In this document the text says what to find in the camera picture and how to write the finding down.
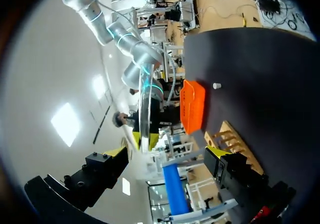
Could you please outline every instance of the orange plastic box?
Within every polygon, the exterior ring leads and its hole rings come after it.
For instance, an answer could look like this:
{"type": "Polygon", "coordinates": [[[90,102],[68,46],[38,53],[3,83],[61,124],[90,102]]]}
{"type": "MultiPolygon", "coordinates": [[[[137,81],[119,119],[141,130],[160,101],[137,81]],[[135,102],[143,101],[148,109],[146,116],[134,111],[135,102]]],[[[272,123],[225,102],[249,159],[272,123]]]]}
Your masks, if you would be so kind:
{"type": "Polygon", "coordinates": [[[180,91],[180,119],[185,132],[190,134],[201,128],[206,90],[196,81],[184,80],[180,91]]]}

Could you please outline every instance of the black machine part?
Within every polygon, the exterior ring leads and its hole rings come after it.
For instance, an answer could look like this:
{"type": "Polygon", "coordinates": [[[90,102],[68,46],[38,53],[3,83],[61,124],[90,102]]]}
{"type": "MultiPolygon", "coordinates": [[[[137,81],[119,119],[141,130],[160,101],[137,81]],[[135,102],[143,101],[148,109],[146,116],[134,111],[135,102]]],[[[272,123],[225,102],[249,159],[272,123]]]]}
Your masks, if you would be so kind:
{"type": "Polygon", "coordinates": [[[68,203],[77,210],[84,212],[88,207],[93,207],[105,189],[112,189],[118,177],[126,168],[128,161],[128,150],[124,147],[116,156],[92,153],[85,158],[86,164],[73,175],[64,176],[64,185],[59,183],[51,175],[46,178],[35,177],[24,187],[29,199],[41,216],[48,213],[44,210],[47,204],[40,196],[48,196],[54,203],[63,203],[57,212],[64,212],[63,208],[68,203]]]}
{"type": "Polygon", "coordinates": [[[221,189],[226,188],[238,202],[245,219],[243,223],[280,223],[278,216],[288,206],[296,191],[283,182],[269,187],[267,175],[260,175],[246,164],[240,153],[221,156],[209,149],[204,153],[204,164],[221,189]],[[263,207],[271,210],[267,217],[254,220],[263,207]]]}

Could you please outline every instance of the robotic arm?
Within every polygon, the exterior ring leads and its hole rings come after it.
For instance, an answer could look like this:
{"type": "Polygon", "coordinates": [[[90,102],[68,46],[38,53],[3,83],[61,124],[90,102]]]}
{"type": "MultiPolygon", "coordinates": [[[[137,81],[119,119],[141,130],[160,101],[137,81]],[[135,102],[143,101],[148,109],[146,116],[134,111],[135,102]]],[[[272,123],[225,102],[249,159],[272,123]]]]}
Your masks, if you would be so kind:
{"type": "MultiPolygon", "coordinates": [[[[132,58],[131,64],[124,71],[122,81],[130,88],[138,89],[140,70],[145,67],[158,68],[162,56],[150,45],[128,32],[122,24],[114,22],[106,26],[105,16],[97,0],[63,0],[64,4],[74,9],[93,32],[98,42],[105,46],[112,40],[118,49],[126,56],[132,58]]],[[[163,89],[160,83],[153,79],[151,88],[153,96],[160,101],[164,100],[163,89]]]]}

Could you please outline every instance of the ceiling light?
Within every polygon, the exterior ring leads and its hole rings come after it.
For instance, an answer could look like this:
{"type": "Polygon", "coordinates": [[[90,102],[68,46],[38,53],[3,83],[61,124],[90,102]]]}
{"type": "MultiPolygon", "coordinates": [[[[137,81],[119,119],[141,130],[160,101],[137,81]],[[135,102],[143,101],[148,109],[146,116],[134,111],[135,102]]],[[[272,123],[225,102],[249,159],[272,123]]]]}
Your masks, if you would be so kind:
{"type": "Polygon", "coordinates": [[[98,99],[101,99],[106,92],[105,82],[101,75],[93,79],[92,86],[98,99]]]}
{"type": "Polygon", "coordinates": [[[122,192],[130,196],[130,182],[125,178],[122,178],[122,192]]]}
{"type": "Polygon", "coordinates": [[[71,147],[80,130],[80,121],[69,103],[57,111],[51,123],[65,144],[71,147]]]}

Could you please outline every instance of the black table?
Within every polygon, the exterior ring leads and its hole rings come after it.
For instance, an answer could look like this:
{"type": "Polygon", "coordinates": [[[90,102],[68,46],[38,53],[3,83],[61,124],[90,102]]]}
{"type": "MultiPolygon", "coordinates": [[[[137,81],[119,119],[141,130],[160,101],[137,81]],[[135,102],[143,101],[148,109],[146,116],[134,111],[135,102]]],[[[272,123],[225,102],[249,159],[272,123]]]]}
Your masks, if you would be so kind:
{"type": "MultiPolygon", "coordinates": [[[[297,190],[284,217],[292,221],[308,198],[319,198],[319,45],[281,30],[229,28],[189,35],[184,47],[186,79],[206,90],[202,130],[192,134],[198,145],[206,145],[205,130],[214,134],[229,121],[270,184],[297,190]],[[214,82],[222,88],[214,90],[214,82]]],[[[241,223],[240,208],[229,213],[241,223]]]]}

